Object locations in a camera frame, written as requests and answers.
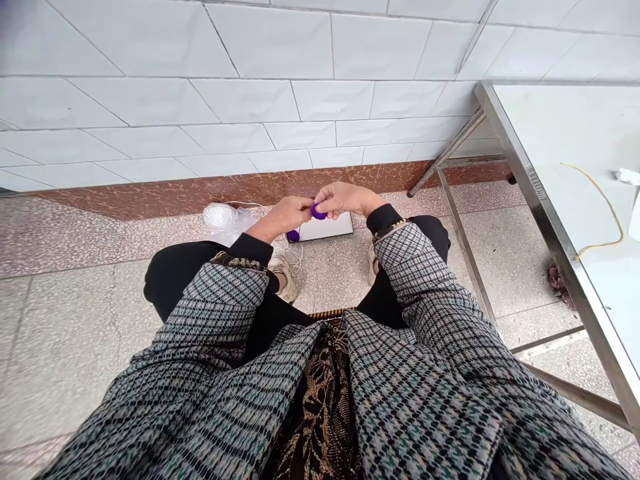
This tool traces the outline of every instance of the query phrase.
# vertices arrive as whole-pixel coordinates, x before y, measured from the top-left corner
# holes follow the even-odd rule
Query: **plastic bag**
[[[226,203],[210,203],[202,212],[202,220],[210,229],[205,240],[221,243],[230,247],[242,232],[257,222],[247,210],[233,208]]]

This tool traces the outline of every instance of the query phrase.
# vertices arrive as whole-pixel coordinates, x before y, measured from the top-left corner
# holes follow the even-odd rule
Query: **plaid jacket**
[[[375,252],[415,343],[344,315],[367,478],[627,478],[510,354],[415,225]],[[267,282],[262,272],[204,265],[41,477],[258,477],[325,328],[287,327],[268,352],[233,368]]]

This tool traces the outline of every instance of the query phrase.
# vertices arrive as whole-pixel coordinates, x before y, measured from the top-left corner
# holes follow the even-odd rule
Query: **black sleeve cuff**
[[[380,230],[390,227],[400,220],[402,220],[400,214],[396,212],[390,203],[386,203],[369,214],[367,227],[371,230],[372,234],[376,234]]]
[[[232,257],[254,260],[264,266],[267,266],[271,260],[272,253],[273,247],[270,244],[246,233],[240,234],[238,240],[233,242],[233,245],[227,250],[227,254]]]

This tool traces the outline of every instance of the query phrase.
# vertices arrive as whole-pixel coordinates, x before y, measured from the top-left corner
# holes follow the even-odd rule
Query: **black pants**
[[[440,220],[428,215],[413,217],[411,220],[430,238],[436,252],[446,262],[451,242]],[[218,243],[200,241],[172,245],[153,256],[145,276],[145,298],[153,304],[162,322],[167,321],[182,298],[183,290],[190,284],[202,265],[223,249],[224,246]],[[267,275],[269,284],[264,300],[255,312],[255,319],[247,339],[244,362],[264,353],[285,325],[308,326],[313,323],[306,313],[276,295],[279,288],[278,278],[272,272],[267,272]],[[397,302],[389,277],[382,269],[378,272],[371,290],[356,310],[394,329],[407,326],[402,320],[402,307]]]

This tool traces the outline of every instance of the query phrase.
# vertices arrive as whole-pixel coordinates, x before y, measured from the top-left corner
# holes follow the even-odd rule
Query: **stainless steel table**
[[[566,341],[586,329],[620,402],[616,404],[554,377],[532,371],[563,396],[632,431],[640,438],[640,242],[627,236],[619,245],[586,252],[586,245],[615,240],[613,216],[589,180],[563,163],[588,172],[629,228],[637,188],[617,182],[612,171],[640,171],[640,85],[586,83],[478,83],[480,108],[430,164],[408,196],[437,175],[479,302],[494,320],[491,303],[473,258],[443,169],[451,154],[484,120],[505,152],[515,179],[561,271],[583,327],[514,349]]]

